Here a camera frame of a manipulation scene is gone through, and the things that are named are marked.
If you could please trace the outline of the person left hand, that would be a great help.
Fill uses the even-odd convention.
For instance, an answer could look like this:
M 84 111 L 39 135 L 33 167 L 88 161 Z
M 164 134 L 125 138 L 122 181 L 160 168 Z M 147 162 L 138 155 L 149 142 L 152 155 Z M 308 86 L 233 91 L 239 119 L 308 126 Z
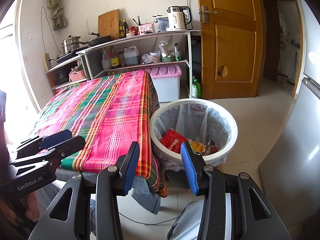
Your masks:
M 36 192 L 28 194 L 25 198 L 25 206 L 23 207 L 24 215 L 27 219 L 37 222 L 40 218 L 40 206 Z M 16 221 L 17 214 L 9 207 L 9 205 L 1 198 L 1 213 L 4 218 L 11 224 L 18 226 Z

